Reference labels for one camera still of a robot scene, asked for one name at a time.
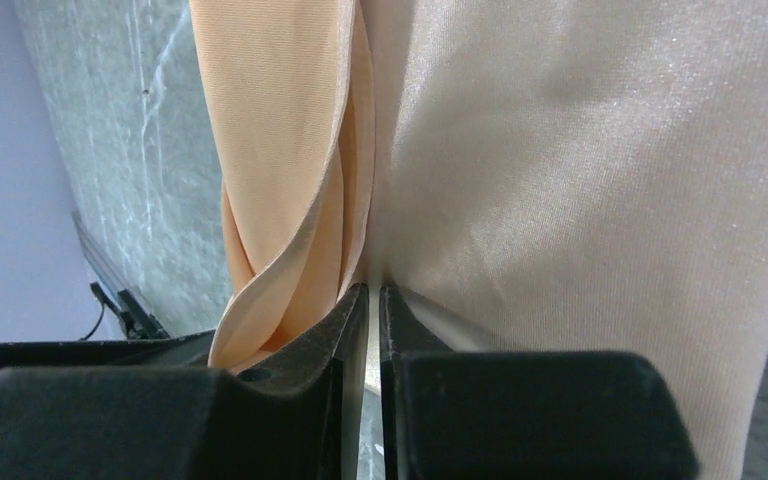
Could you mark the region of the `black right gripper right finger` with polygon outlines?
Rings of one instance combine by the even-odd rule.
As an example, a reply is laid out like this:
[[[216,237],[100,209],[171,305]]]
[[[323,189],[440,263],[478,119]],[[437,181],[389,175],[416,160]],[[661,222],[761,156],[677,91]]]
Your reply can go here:
[[[468,352],[441,311],[379,296],[390,479],[695,479],[676,402],[644,357],[619,351]]]

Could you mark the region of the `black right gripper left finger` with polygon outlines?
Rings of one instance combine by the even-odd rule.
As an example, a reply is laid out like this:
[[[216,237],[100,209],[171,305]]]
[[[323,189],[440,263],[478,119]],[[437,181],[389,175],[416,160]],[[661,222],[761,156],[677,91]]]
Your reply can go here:
[[[237,373],[0,369],[0,479],[352,479],[369,292]]]

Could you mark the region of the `orange cloth napkin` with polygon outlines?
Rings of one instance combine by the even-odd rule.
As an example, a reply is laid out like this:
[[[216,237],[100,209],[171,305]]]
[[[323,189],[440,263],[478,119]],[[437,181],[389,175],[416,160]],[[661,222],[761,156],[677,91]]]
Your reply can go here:
[[[194,1],[239,371],[357,281],[661,371],[737,479],[768,358],[768,1]]]

